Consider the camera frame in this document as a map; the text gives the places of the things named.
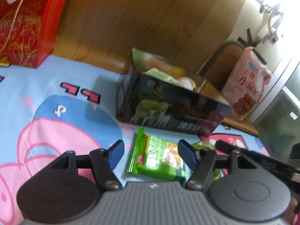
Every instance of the ribbed gray surface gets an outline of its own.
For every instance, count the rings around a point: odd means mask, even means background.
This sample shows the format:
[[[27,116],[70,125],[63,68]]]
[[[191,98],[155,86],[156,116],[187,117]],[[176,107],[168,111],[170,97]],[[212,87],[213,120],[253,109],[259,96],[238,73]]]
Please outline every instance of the ribbed gray surface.
[[[90,213],[63,225],[246,224],[220,214],[211,207],[203,193],[185,190],[179,182],[153,184],[129,182],[120,191],[107,192]],[[281,219],[264,224],[286,225]],[[22,225],[37,223],[26,220]]]

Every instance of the open box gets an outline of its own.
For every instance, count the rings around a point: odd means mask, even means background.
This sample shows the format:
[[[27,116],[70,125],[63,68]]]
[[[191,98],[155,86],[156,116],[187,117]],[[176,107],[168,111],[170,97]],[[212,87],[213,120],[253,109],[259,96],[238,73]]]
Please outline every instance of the open box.
[[[134,48],[126,68],[116,90],[116,117],[122,122],[208,136],[231,110],[211,83],[158,55]],[[151,68],[176,80],[189,77],[197,86],[192,91],[145,74]]]

